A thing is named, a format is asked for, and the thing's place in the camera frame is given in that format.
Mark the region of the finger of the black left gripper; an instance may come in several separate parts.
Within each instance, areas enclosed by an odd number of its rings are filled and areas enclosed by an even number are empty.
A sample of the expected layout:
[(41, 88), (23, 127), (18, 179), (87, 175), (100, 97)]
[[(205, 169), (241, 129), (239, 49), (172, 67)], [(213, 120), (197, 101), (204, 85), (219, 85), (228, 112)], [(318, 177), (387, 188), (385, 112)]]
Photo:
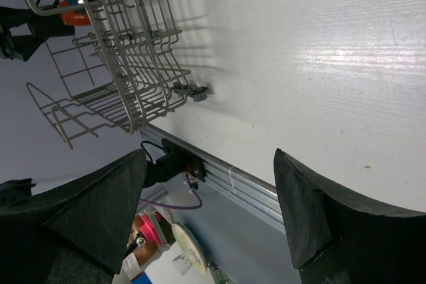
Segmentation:
[(1, 28), (9, 30), (31, 22), (37, 15), (31, 9), (16, 9), (1, 6)]
[(47, 38), (34, 38), (31, 35), (12, 36), (11, 56), (13, 59), (27, 62), (46, 40)]

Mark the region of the dark brown mug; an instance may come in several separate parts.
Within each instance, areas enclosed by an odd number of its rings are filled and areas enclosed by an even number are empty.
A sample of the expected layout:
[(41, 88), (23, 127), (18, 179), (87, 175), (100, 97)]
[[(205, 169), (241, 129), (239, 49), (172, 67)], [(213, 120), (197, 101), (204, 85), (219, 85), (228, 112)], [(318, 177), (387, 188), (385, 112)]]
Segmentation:
[[(56, 9), (60, 3), (59, 0), (53, 0), (50, 5), (40, 6), (40, 2), (41, 0), (36, 0), (35, 4), (42, 11)], [(51, 37), (68, 37), (75, 34), (75, 28), (64, 24), (59, 14), (49, 16), (34, 14), (27, 25), (34, 38), (48, 39)]]

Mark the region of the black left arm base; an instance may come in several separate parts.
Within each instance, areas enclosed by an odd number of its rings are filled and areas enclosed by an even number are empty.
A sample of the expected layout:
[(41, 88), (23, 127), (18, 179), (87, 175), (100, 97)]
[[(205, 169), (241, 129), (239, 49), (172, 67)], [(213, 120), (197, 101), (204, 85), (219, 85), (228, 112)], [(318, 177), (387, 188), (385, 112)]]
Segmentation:
[(169, 176), (186, 172), (197, 180), (205, 182), (206, 169), (200, 157), (171, 140), (163, 138), (161, 143), (165, 155), (156, 163), (160, 164)]

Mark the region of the small red orange cup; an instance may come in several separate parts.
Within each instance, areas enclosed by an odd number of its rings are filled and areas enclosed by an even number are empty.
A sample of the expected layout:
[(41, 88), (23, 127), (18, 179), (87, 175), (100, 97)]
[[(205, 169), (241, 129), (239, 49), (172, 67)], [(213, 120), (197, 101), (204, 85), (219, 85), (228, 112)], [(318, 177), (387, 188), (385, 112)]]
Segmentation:
[(76, 11), (66, 11), (60, 13), (60, 17), (64, 24), (74, 27), (86, 27), (91, 25), (91, 21), (86, 13), (78, 13)]

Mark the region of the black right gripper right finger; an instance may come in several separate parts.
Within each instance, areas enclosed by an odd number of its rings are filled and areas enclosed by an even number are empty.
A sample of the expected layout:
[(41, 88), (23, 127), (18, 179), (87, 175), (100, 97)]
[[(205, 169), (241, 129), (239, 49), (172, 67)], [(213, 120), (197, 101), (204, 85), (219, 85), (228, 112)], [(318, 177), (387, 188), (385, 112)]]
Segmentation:
[(302, 283), (425, 282), (425, 213), (357, 193), (280, 149), (274, 176)]

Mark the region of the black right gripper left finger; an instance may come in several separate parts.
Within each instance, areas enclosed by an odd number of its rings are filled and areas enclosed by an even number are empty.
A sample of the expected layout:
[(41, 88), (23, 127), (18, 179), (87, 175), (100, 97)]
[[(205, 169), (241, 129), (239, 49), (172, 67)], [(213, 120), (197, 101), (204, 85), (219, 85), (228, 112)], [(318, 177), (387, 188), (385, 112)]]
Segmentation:
[(105, 167), (1, 208), (2, 283), (112, 283), (147, 170), (134, 150)]

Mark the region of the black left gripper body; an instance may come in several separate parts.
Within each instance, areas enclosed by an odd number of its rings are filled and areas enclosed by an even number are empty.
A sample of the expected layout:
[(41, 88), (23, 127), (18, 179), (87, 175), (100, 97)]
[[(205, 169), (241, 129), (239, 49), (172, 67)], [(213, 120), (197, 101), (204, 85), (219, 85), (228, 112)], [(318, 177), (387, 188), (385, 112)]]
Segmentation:
[(1, 58), (13, 60), (12, 49), (12, 36), (8, 29), (1, 25)]

